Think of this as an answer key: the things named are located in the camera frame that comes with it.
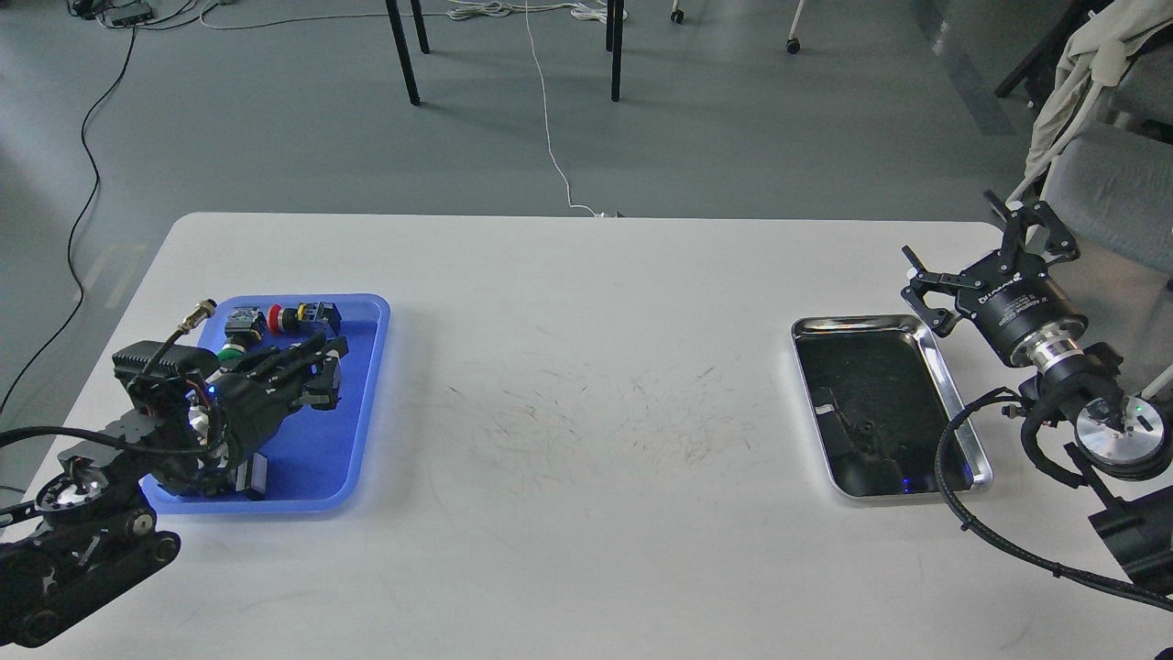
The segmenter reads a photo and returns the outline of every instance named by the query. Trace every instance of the electrical component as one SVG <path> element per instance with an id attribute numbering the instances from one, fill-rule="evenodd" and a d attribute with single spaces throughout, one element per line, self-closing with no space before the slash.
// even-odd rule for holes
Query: electrical component
<path id="1" fill-rule="evenodd" d="M 155 18 L 155 11 L 151 9 L 150 5 L 141 0 L 121 7 L 109 8 L 102 13 L 102 20 L 110 21 L 110 25 L 114 27 L 130 27 L 147 22 L 152 18 Z"/>

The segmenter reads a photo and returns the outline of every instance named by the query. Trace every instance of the robotic hand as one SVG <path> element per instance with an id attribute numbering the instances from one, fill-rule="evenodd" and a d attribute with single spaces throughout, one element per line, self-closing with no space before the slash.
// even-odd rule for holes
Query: robotic hand
<path id="1" fill-rule="evenodd" d="M 215 308 L 204 300 L 167 342 L 114 355 L 134 410 L 104 431 L 0 433 L 0 447 L 45 435 L 83 440 L 57 456 L 62 474 L 34 502 L 0 510 L 0 529 L 41 517 L 27 538 L 0 544 L 0 646 L 43 645 L 176 558 L 179 537 L 155 529 L 142 477 L 172 495 L 263 497 L 257 450 L 303 407 L 338 404 L 345 338 L 317 333 L 285 351 L 228 359 L 175 346 Z"/>
<path id="2" fill-rule="evenodd" d="M 977 326 L 1006 367 L 1035 368 L 1035 375 L 1019 386 L 1017 394 L 996 390 L 963 415 L 968 417 L 996 402 L 1011 404 L 1003 409 L 1008 417 L 1025 415 L 1021 440 L 1026 456 L 1056 481 L 1096 491 L 1105 510 L 1089 519 L 1133 585 L 1030 554 L 977 522 L 947 489 L 942 495 L 964 523 L 962 530 L 978 532 L 999 550 L 1043 566 L 1056 577 L 1173 611 L 1173 601 L 1165 598 L 1173 594 L 1173 488 L 1127 502 L 1114 497 L 1097 475 L 1099 471 L 1118 479 L 1144 481 L 1169 467 L 1173 407 L 1168 401 L 1154 400 L 1166 383 L 1127 394 L 1116 380 L 1124 361 L 1111 347 L 1099 343 L 1082 349 L 1077 345 L 1087 318 L 1051 279 L 1047 267 L 1078 258 L 1079 249 L 1050 206 L 1038 202 L 1011 212 L 992 192 L 985 196 L 1005 222 L 1001 249 L 952 274 L 927 270 L 906 245 L 903 251 L 913 271 L 901 294 L 936 335 L 949 335 L 964 317 Z M 1025 250 L 1025 232 L 1033 225 L 1047 231 L 1050 260 Z M 954 311 L 930 307 L 924 301 L 929 292 L 951 295 Z M 1074 428 L 1074 440 L 1065 449 L 1079 474 L 1047 458 L 1038 444 L 1037 434 L 1044 424 L 1056 427 L 1063 422 Z"/>

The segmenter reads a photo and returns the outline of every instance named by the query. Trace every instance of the gray floor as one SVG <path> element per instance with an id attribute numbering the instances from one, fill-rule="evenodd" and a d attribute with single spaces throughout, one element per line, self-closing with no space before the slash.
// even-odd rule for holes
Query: gray floor
<path id="1" fill-rule="evenodd" d="M 1002 101 L 989 90 L 1065 2 L 814 1 L 802 52 L 789 56 L 795 4 L 684 0 L 687 19 L 677 26 L 667 0 L 630 0 L 619 103 L 608 96 L 602 26 L 565 12 L 534 15 L 555 150 L 575 200 L 626 216 L 984 219 L 981 190 L 1017 182 L 1032 118 L 1021 90 Z M 429 12 L 447 6 L 425 0 Z M 240 0 L 209 22 L 380 8 Z M 89 131 L 103 183 L 74 251 L 86 304 L 21 382 L 0 428 L 65 420 L 95 361 L 107 360 L 111 328 L 168 229 L 188 212 L 590 222 L 567 207 L 545 151 L 524 19 L 430 18 L 428 33 L 433 53 L 413 53 L 419 108 L 407 103 L 385 18 L 140 33 L 126 80 Z M 73 306 L 65 245 L 91 184 L 79 128 L 129 39 L 69 18 L 56 0 L 0 2 L 5 389 Z M 191 249 L 216 267 L 216 244 L 231 239 L 208 236 Z M 286 240 L 320 241 L 324 278 L 330 259 L 345 258 L 331 252 L 328 226 L 257 249 Z M 1147 286 L 1152 273 L 1138 272 Z M 191 290 L 176 294 L 195 300 L 198 281 L 192 273 Z M 28 443 L 0 454 L 0 484 L 27 485 L 43 451 Z"/>

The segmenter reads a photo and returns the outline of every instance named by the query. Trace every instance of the gray chair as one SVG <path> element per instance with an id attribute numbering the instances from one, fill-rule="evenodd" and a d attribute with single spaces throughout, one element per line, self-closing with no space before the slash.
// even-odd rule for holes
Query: gray chair
<path id="1" fill-rule="evenodd" d="M 1134 117 L 1117 123 L 1173 124 L 1173 43 L 1140 56 L 1107 103 Z M 1173 275 L 1173 144 L 1092 122 L 1051 163 L 1042 197 L 1076 233 Z"/>

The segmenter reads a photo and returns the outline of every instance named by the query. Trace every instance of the metal tray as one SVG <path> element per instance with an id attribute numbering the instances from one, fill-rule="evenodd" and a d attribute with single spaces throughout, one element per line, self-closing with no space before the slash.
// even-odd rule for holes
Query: metal tray
<path id="1" fill-rule="evenodd" d="M 935 499 L 937 442 L 962 402 L 928 326 L 907 314 L 802 318 L 791 338 L 835 488 L 869 503 Z M 974 428 L 955 436 L 949 485 L 984 490 L 994 475 Z"/>

